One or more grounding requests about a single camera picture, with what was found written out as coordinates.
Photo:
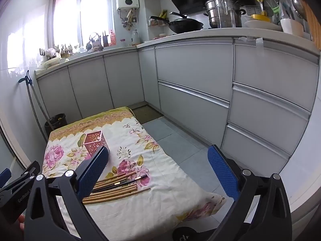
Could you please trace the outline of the person left hand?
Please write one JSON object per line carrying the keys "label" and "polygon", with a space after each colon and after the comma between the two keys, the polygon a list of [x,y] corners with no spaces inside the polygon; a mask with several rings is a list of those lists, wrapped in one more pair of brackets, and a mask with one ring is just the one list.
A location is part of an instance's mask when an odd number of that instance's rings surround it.
{"label": "person left hand", "polygon": [[21,214],[19,217],[18,217],[18,222],[19,222],[19,225],[20,225],[20,229],[22,231],[24,231],[24,222],[25,222],[25,215],[24,214]]}

